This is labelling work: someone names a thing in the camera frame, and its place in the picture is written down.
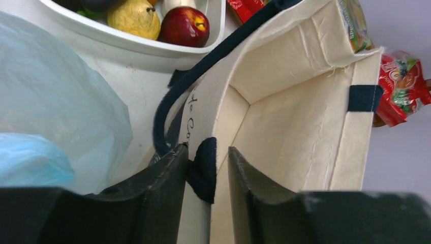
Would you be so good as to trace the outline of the light blue plastic bag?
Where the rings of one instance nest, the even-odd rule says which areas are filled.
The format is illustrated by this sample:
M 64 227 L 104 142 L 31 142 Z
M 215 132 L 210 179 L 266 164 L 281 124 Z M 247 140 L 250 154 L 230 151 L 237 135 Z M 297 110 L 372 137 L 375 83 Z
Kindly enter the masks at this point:
M 133 139 L 127 105 L 67 44 L 1 13 L 1 185 L 108 187 Z

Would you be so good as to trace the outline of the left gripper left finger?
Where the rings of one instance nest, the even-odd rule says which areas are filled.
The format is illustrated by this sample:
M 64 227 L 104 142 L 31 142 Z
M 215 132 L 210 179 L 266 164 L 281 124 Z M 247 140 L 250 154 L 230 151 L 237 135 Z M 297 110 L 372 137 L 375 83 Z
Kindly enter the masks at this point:
M 99 194 L 2 188 L 1 243 L 176 243 L 188 148 Z

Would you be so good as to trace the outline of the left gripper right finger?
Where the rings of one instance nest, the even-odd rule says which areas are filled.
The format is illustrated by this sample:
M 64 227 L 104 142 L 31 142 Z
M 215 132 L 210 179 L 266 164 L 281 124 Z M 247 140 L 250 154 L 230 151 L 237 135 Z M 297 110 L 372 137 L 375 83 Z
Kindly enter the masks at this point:
M 228 172 L 236 243 L 430 243 L 430 205 L 412 193 L 295 193 L 235 148 Z

